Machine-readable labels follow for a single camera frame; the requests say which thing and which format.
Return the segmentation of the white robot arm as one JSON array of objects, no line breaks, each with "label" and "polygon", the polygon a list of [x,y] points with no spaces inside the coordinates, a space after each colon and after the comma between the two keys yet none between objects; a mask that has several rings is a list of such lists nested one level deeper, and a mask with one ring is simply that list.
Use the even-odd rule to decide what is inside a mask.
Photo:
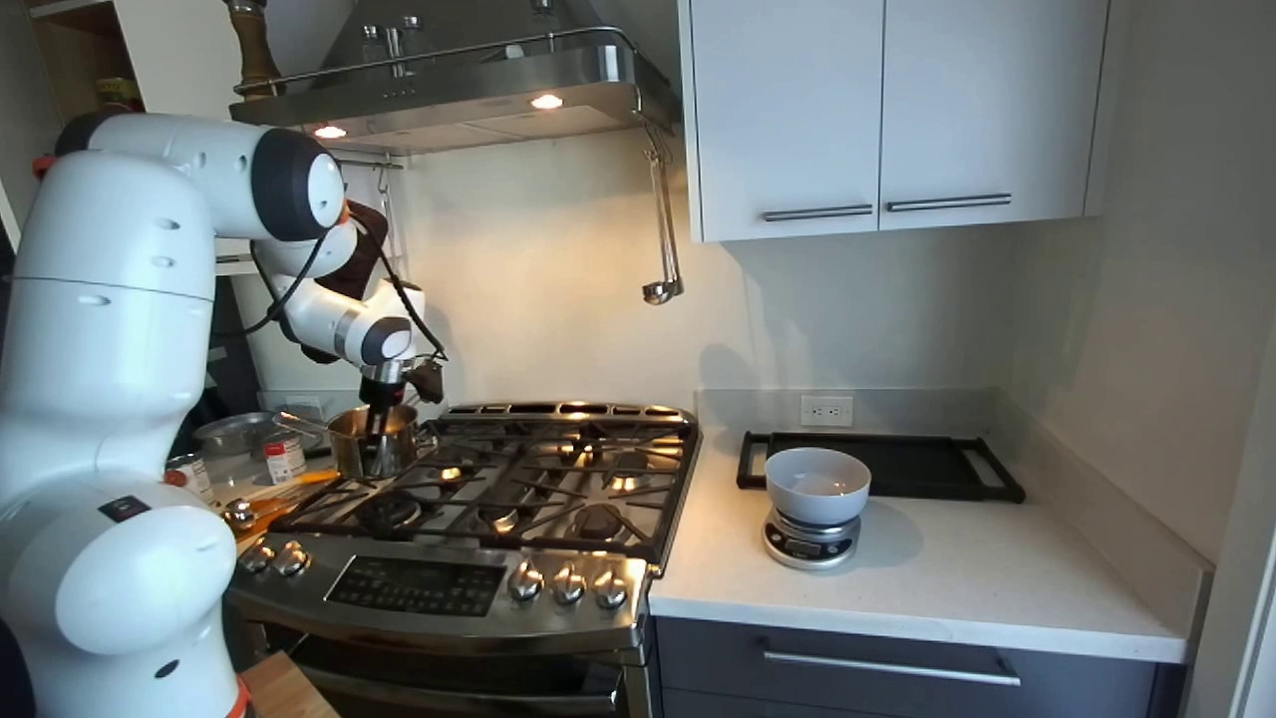
[{"label": "white robot arm", "polygon": [[386,411],[444,392],[404,289],[329,278],[385,220],[305,130],[100,113],[50,156],[0,359],[3,718],[242,718],[225,641],[233,527],[165,477],[202,394],[214,246],[254,238],[297,343]]}]

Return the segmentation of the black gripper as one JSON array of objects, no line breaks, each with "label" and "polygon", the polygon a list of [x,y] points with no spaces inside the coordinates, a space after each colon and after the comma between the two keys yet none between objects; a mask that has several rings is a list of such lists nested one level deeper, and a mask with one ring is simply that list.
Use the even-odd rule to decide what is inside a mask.
[{"label": "black gripper", "polygon": [[385,442],[411,427],[411,406],[404,404],[404,384],[365,378],[359,400],[366,404],[365,436]]}]

